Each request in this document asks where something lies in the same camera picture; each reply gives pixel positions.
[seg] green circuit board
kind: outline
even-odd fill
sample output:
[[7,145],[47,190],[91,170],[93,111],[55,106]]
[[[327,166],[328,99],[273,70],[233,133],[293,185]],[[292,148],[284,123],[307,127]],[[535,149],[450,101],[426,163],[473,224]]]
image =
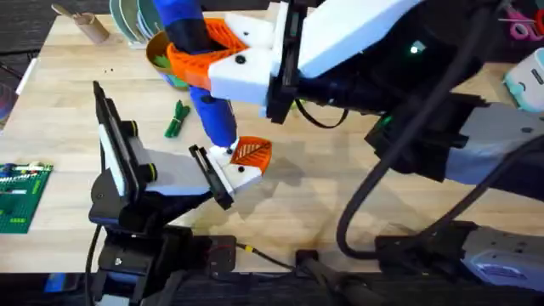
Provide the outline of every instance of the green circuit board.
[[8,177],[0,178],[0,234],[26,234],[53,166],[21,170],[16,165]]

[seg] green object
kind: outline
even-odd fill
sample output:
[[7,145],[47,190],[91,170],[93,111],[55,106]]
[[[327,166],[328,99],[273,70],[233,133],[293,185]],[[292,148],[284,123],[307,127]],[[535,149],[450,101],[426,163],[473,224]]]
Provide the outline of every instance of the green object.
[[167,131],[164,133],[166,138],[178,137],[181,125],[184,123],[184,119],[189,115],[190,107],[184,106],[181,100],[176,102],[176,112],[173,115],[172,121],[168,126]]
[[172,67],[170,65],[170,60],[168,60],[168,57],[166,55],[155,55],[155,58],[153,59],[153,63],[162,68]]
[[[50,165],[43,166],[43,169],[37,170],[36,173],[15,169],[11,171],[10,177],[0,178],[0,233],[28,233],[37,204],[52,171],[53,166]],[[26,193],[9,194],[11,190],[26,190]]]
[[174,87],[187,88],[189,86],[189,85],[187,85],[186,82],[183,82],[180,79],[178,79],[177,76],[168,75],[168,79],[170,80],[170,82],[172,82]]

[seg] black cable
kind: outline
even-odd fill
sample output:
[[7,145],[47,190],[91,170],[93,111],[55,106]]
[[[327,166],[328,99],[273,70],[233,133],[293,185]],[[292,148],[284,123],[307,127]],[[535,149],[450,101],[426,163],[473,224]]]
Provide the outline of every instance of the black cable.
[[10,56],[10,55],[19,55],[19,54],[35,54],[40,53],[41,49],[34,48],[34,49],[25,49],[25,50],[15,50],[15,51],[5,51],[0,52],[0,56]]
[[99,239],[101,229],[102,225],[96,225],[91,245],[88,248],[87,262],[85,263],[85,304],[87,306],[94,306],[93,294],[91,293],[91,266],[93,265],[94,249],[96,248],[96,242]]
[[337,244],[342,253],[346,256],[358,259],[377,258],[377,254],[375,252],[357,251],[349,246],[347,242],[349,223],[357,210],[359,210],[363,201],[372,192],[374,187],[376,187],[377,183],[389,170],[390,166],[395,162],[402,150],[420,132],[422,127],[427,123],[428,118],[433,114],[438,106],[440,106],[445,99],[445,96],[456,85],[459,78],[464,73],[464,69],[467,66],[468,61],[472,58],[472,54],[478,47],[479,40],[485,33],[488,22],[491,21],[493,15],[494,10],[490,7],[481,7],[473,13],[470,26],[472,30],[465,38],[462,47],[457,52],[454,60],[448,66],[448,69],[443,75],[439,84],[429,95],[428,99],[421,108],[421,111],[416,114],[416,117],[408,124],[397,141],[391,144],[389,150],[385,153],[380,162],[372,169],[355,194],[349,200],[348,205],[343,211],[337,225]]
[[336,128],[346,120],[349,113],[349,110],[343,110],[342,116],[340,117],[340,120],[338,121],[338,123],[333,126],[328,126],[321,122],[318,122],[317,119],[313,118],[312,115],[310,115],[306,111],[306,109],[304,109],[303,104],[300,103],[299,99],[295,99],[295,104],[297,105],[297,108],[300,111],[300,113],[303,114],[304,118],[306,118],[306,120],[308,120],[309,122],[312,122],[312,124],[314,124],[318,128],[326,128],[326,129]]
[[259,257],[263,258],[263,259],[266,259],[268,260],[269,262],[271,262],[272,264],[275,264],[275,265],[279,265],[280,267],[282,268],[285,268],[285,269],[288,269],[290,271],[293,271],[295,269],[294,266],[291,266],[290,264],[287,264],[287,263],[282,263],[281,261],[277,260],[277,259],[274,259],[268,255],[266,255],[265,253],[259,251],[257,248],[255,247],[252,247],[252,246],[248,246],[248,245],[245,245],[243,243],[236,243],[236,246],[239,247],[240,249],[246,251],[246,252],[252,252],[254,253],[255,255],[258,255]]
[[506,158],[493,170],[487,177],[484,178],[474,189],[472,189],[465,197],[459,201],[448,213],[442,218],[429,225],[421,233],[413,236],[408,240],[401,241],[399,245],[393,244],[387,252],[399,252],[422,244],[427,239],[431,238],[434,233],[443,229],[451,221],[466,211],[478,198],[480,198],[496,181],[507,171],[517,160],[535,150],[542,150],[544,146],[544,136],[539,136],[532,139],[517,148],[515,151],[508,154]]

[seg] plate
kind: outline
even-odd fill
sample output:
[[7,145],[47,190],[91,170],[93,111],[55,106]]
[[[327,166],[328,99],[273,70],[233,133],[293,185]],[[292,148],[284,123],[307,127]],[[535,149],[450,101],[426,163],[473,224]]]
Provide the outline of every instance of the plate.
[[120,0],[121,15],[125,25],[137,40],[145,42],[144,35],[138,30],[138,0]]
[[139,12],[142,14],[144,25],[151,34],[155,35],[159,31],[164,30],[161,16],[159,16],[159,12],[157,12],[153,0],[138,0],[138,8]]
[[144,34],[145,38],[147,38],[148,40],[153,37],[149,30],[145,28],[144,19],[142,18],[142,14],[140,12],[138,12],[138,29],[142,32],[142,34]]
[[134,34],[128,29],[127,25],[125,25],[125,20],[122,18],[121,14],[119,0],[110,0],[110,13],[116,23],[117,29],[119,29],[119,32],[121,32],[131,42],[138,41]]

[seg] wooden tabletop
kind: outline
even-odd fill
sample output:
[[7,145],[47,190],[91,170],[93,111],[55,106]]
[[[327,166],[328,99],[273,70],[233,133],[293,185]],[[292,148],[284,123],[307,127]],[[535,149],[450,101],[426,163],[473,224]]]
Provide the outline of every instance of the wooden tabletop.
[[[264,11],[244,14],[265,16]],[[147,62],[145,51],[129,49],[109,15],[99,19],[112,35],[105,44],[94,46],[72,21],[57,18],[0,137],[1,162],[40,160],[55,166],[29,233],[0,235],[0,272],[83,271],[94,230],[88,221],[90,189],[99,173],[92,80],[98,80],[114,99],[123,119],[138,122],[146,147],[188,154],[192,144],[210,145],[195,112],[178,138],[162,136],[175,102],[182,99],[190,105],[189,95],[170,88]],[[500,80],[508,67],[489,64],[457,91],[506,101]],[[259,118],[253,105],[235,102],[233,106],[239,135],[273,142],[273,160],[263,182],[237,196],[228,212],[209,201],[174,223],[191,225],[197,234],[235,235],[288,262],[297,249],[314,248],[335,268],[376,271],[372,261],[345,258],[335,242],[339,215],[377,162],[364,141],[376,118],[352,113],[341,127],[325,131],[306,122],[297,111],[290,113],[284,125],[275,125]],[[308,108],[327,123],[335,122],[342,112],[316,105]],[[372,249],[376,234],[414,233],[440,217],[470,188],[391,171],[355,216],[348,238],[354,247]],[[544,205],[500,191],[485,194],[462,218],[501,230],[544,235]],[[248,253],[239,253],[237,269],[280,271]]]

